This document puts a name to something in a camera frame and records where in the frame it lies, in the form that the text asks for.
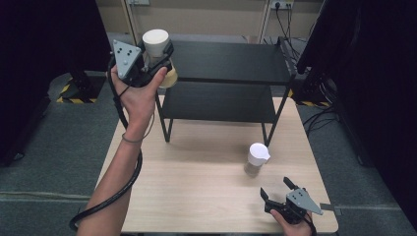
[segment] wall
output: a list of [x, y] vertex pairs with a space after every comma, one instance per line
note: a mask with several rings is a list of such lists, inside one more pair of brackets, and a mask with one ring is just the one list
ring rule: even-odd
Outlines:
[[[123, 10], [124, 0], [96, 0], [107, 31], [130, 32]], [[244, 35], [251, 37], [283, 35], [276, 13], [268, 7], [272, 0], [149, 0], [150, 6], [131, 8], [137, 34], [155, 28], [172, 33]], [[307, 37], [323, 0], [295, 1], [291, 36]], [[286, 29], [288, 11], [278, 12]]]

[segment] wooden table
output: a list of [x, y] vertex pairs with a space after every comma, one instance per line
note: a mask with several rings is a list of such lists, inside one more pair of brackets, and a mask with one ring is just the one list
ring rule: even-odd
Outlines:
[[[280, 98], [274, 98], [273, 102], [279, 104]], [[316, 204], [329, 204], [291, 99], [285, 103], [276, 135], [268, 148], [270, 160], [255, 178], [245, 173], [250, 145], [263, 140], [260, 126], [179, 120], [172, 133], [174, 139], [166, 143], [156, 118], [143, 144], [143, 168], [133, 187], [123, 232], [281, 232], [272, 216], [264, 212], [260, 188], [267, 191], [271, 200], [283, 203], [285, 195], [291, 192], [282, 182], [284, 176], [305, 187]], [[119, 123], [100, 178], [123, 133]], [[337, 231], [332, 211], [313, 217], [319, 233]]]

